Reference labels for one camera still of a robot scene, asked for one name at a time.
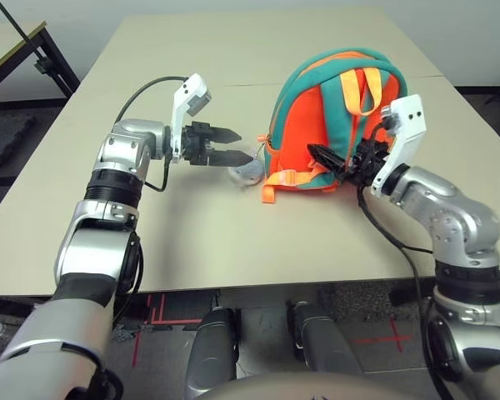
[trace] black cable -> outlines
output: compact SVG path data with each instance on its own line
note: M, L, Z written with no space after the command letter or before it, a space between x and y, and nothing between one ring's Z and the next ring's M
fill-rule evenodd
M118 377L117 374L111 369L106 369L105 373L107 381L111 383L111 386L113 386L113 389L115 390L115 395L113 396L112 400L121 400L124 395L123 381L121 381L120 377Z
M375 143L376 143L376 134L379 129L386 128L386 124L384 122L380 122L374 129L372 130L370 137L370 146L367 158L363 160L362 168L360 172L364 174L364 177L360 180L359 185L357 186L357 203L359 207L362 209L363 214L367 217L368 221L395 247L398 251L404 256L409 267L412 270L413 280L415 282L415 292L417 294L417 308L418 308L418 319L420 325L420 334L422 341L422 354L424 356L424 361L426 362L428 373L430 374L430 378L432 379L433 386L437 390L438 395L442 400L453 400L452 394L448 391L447 386L444 384L443 380L438 376L437 369L433 365L433 360L430 356L429 352L429 344L428 344L428 333L427 333L427 324L426 324L426 313L424 312L423 306L423 295L420 286L420 277L418 275L417 266L415 262L411 259L409 254L405 251L412 250L415 252L421 253L433 253L431 250L427 250L426 248L421 247L413 247L408 246L400 240L396 239L383 225L374 217L370 209L368 208L367 202L365 201L365 197L363 196L363 190L365 189L367 178L373 178L373 159L375 153Z
M409 254L406 253L405 249L409 248L414 251L423 251L424 253L431 253L429 250L405 246L402 242L396 239L389 231L387 231L382 224L374 217L371 211L368 209L367 202L363 196L363 190L365 186L359 185L357 187L357 203L362 209L363 213L367 217L368 221L404 256L409 267L413 273L413 280L415 282L415 292L417 294L417 308L418 308L418 319L420 324L420 334L422 341L422 354L424 356L424 361L426 362L428 373L432 379L433 386L436 388L437 393L442 400L453 400L452 394L448 391L448 388L444 384L443 380L437 375L437 369L433 366L433 360L430 357L428 338L427 338L427 325L426 325L426 315L423 306L423 295L420 287L420 277L418 275L417 266L415 262L411 259Z
M123 119L124 113L129 109L129 107L132 105L132 103L135 101L136 98L139 97L139 95L150 88L151 86L155 85L156 83L161 83L161 82L167 82L167 81L182 81L185 82L188 80L188 77L179 77L179 76L168 76L168 77L158 77L157 79L154 79L147 84L143 85L139 90L137 90L127 101L126 103L122 106L120 112L117 115L117 119L115 119L115 123L119 122L121 119ZM145 181L144 185L147 186L148 188L151 188L155 190L156 192L164 192L165 189L167 188L167 183L168 183L168 170L170 168L170 162L172 161L173 157L171 155L165 154L165 168L163 169L163 183L161 187L157 187L155 185L152 185L150 182Z
M150 88L151 86L155 85L156 83L160 83L160 82L166 82L166 81L187 81L188 78L187 77L177 77L177 76L170 76L170 77L159 77L157 79L154 79L153 81L150 81L148 82L146 85L144 85L143 87L141 87L139 90L137 90L126 102L126 104L124 104L124 106L122 107L122 109L120 110L120 112L118 113L117 115L117 119L115 120L115 123L119 122L121 119L123 119L123 116L124 116L124 113L128 110L128 108L132 105L132 103L135 101L136 98L139 97L139 95L144 92L145 90L147 90L148 88Z
M144 185L155 190L156 192L164 192L165 189L167 188L168 169L170 168L170 162L172 161L172 159L173 159L173 157L170 155L165 156L165 167L163 169L163 183L162 183L161 187L154 186L150 182L146 182L146 181L145 181Z
M376 148L376 134L378 133L378 131L380 129L386 129L386 126L387 126L386 123L384 121L381 121L380 123L378 123L374 127L374 129L371 132L370 139L369 139L370 143L369 143L369 148L368 148L368 155L362 161L361 167L359 168L359 171L361 174L364 175L364 178L361 179L361 181L360 181L361 184L360 184L360 186L357 187L357 202L359 203L359 207L362 209L363 213L365 214L367 219L371 222L371 224L374 225L374 227L394 246L400 247L400 248L406 248L407 250L412 250L414 252L433 254L432 250L428 250L427 248L422 248L422 247L408 246L404 242L395 238L370 213L370 211L368 210L367 203L365 202L365 198L363 196L363 189L364 189L365 182L367 181L366 178L369 178L370 180L372 180L374 175L375 175L375 171L373 171L373 166L374 166L374 153L375 153L375 148Z
M144 273L143 248L141 247L141 243L139 243L138 246L139 246L138 249L139 259L137 262L137 276L135 280L135 285L133 286L132 292L126 297L126 300L124 300L124 304L122 305L122 307L120 307L120 310L118 310L118 312L115 314L115 317L113 318L113 329L117 326L118 322L128 309L130 303L132 302L132 298L137 296L139 288L141 286L141 281L143 280L143 273Z

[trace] backpack strap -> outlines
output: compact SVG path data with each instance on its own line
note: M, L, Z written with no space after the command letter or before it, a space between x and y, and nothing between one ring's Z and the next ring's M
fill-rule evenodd
M323 167L318 162L311 162L310 172L298 172L295 169L283 169L282 171L271 174L265 181L262 188L262 201L264 203L275 203L276 193L275 186L284 186L288 188L295 188L296 186L310 183L316 176L321 173L329 172L327 168Z
M348 112L355 117L366 117L372 114L380 107L380 103L382 102L382 78L380 72L377 68L363 68L362 70L367 79L368 90L372 95L372 109L366 112L362 111L363 105L359 96L359 81L356 71L351 69L339 75L345 106Z

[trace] backpack handle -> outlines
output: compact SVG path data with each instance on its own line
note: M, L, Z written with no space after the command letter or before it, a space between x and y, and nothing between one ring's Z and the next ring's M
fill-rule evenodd
M372 95L373 107L366 112L362 111L361 98L359 96L359 81L355 69L350 69L339 74L342 84L342 94L344 104L348 112L357 117L366 117L372 114L382 102L382 78L377 68L363 68L363 73L367 79L368 91Z

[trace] table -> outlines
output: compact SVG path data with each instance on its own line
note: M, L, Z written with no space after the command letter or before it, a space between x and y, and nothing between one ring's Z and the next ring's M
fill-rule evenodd
M80 81L59 51L46 26L45 21L20 23L20 27L31 39L32 44L36 48L41 48L52 60L53 68L65 85L63 86L63 82L57 76L52 76L52 79L63 94L70 97L71 92L73 93L78 88ZM10 23L0 24L0 82L34 52L32 44L24 42Z
M194 120L233 129L243 140L231 148L250 152L268 130L290 72L325 49L357 45L387 54L410 93L422 96L428 132L413 164L453 181L500 217L500 139L377 9L128 17L0 206L0 294L53 291L59 243L98 147L146 81L201 73L212 101ZM168 123L176 87L152 87L127 116ZM481 166L475 176L471 165ZM148 180L159 184L162 175L163 164L152 162ZM399 238L430 246L423 229L396 207L372 198L369 205ZM143 189L139 211L143 291L411 277L347 185L328 195L280 192L276 204L265 205L260 187L236 189L223 168L180 163L171 168L166 192ZM422 275L433 275L428 255L413 256Z

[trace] orange backpack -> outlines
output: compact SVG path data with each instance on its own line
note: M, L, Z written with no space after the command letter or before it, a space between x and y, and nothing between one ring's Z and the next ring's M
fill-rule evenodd
M272 114L265 141L264 203L275 190L333 191L338 182L315 163L308 144L331 148L346 165L362 138L381 122L381 108L407 95L402 74L373 50L347 48L305 62L287 80ZM380 130L378 141L392 143Z

